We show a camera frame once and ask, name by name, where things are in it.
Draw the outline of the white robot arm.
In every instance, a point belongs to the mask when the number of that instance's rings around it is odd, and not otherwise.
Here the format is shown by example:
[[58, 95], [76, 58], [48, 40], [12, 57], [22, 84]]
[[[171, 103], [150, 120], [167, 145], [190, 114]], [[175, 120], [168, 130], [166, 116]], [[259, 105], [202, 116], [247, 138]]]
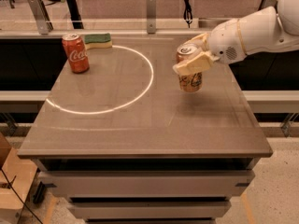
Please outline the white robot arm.
[[187, 41], [193, 54], [173, 66], [180, 76], [206, 71], [214, 63], [237, 63], [259, 52], [287, 52], [298, 49], [299, 0], [278, 0], [241, 19], [231, 19]]

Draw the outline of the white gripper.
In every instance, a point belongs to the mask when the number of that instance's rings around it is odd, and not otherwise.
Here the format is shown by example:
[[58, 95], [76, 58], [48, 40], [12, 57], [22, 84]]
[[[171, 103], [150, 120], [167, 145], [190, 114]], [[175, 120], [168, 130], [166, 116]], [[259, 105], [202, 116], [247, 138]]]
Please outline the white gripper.
[[173, 70], [179, 76], [204, 72], [211, 68], [216, 61], [225, 64], [243, 61], [246, 58], [246, 52], [240, 40], [238, 19], [219, 24], [209, 36], [207, 33], [203, 33], [193, 37], [182, 45], [181, 50], [183, 52], [196, 52], [199, 49], [202, 52], [194, 58], [184, 60], [173, 66]]

